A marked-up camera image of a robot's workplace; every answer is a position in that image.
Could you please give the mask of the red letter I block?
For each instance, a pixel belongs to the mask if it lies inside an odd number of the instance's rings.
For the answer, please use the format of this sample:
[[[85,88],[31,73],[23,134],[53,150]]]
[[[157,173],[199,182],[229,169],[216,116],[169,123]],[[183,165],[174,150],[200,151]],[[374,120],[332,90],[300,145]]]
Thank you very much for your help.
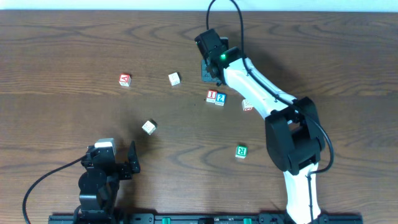
[[[216,90],[208,90],[206,95],[206,102],[215,103],[218,92]]]

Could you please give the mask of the blue number 2 block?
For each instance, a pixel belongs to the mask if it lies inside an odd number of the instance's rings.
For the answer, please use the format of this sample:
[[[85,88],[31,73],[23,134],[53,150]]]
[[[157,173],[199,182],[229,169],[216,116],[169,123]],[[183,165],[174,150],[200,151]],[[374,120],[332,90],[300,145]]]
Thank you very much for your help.
[[[226,95],[224,93],[217,93],[215,105],[224,106],[226,101]]]

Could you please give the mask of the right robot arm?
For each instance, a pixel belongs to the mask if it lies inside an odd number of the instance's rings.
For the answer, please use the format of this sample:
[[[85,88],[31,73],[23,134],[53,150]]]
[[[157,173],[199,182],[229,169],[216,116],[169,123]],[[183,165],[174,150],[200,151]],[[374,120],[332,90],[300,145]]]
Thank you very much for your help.
[[[330,145],[314,102],[283,92],[237,48],[200,47],[207,73],[243,95],[265,121],[268,154],[284,174],[287,214],[294,223],[311,223],[321,214],[315,178],[320,153]]]

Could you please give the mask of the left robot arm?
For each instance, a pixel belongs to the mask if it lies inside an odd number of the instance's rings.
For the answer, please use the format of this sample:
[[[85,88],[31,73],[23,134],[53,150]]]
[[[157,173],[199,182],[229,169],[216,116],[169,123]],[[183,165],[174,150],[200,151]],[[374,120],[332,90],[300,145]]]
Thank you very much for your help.
[[[80,206],[73,214],[73,223],[119,223],[123,214],[115,210],[119,183],[130,180],[141,171],[133,141],[127,153],[127,161],[117,163],[113,138],[99,139],[88,146],[81,160],[86,172],[78,181]]]

